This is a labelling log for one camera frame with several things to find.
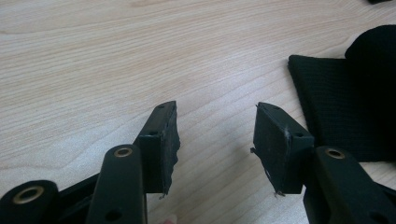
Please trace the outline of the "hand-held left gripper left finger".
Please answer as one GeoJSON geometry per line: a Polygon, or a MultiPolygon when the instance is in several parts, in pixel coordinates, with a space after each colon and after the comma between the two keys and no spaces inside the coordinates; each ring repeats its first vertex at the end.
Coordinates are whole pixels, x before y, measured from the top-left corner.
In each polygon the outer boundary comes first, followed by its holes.
{"type": "Polygon", "coordinates": [[[167,195],[180,149],[177,102],[155,106],[134,144],[141,150],[145,192],[167,195]]]}

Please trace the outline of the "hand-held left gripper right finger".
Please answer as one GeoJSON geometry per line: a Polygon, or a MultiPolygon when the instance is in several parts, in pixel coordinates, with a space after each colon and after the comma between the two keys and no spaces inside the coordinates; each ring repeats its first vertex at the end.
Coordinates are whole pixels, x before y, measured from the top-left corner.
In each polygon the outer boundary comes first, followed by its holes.
{"type": "Polygon", "coordinates": [[[251,151],[261,160],[277,194],[300,194],[302,167],[311,154],[315,138],[282,108],[257,104],[251,151]]]}

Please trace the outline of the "black knitted cloth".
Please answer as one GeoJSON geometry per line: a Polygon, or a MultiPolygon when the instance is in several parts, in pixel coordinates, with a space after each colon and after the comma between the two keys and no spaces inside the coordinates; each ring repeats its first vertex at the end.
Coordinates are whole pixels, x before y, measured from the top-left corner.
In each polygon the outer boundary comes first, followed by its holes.
{"type": "Polygon", "coordinates": [[[288,68],[318,146],[396,161],[396,24],[362,33],[343,59],[291,55],[288,68]]]}

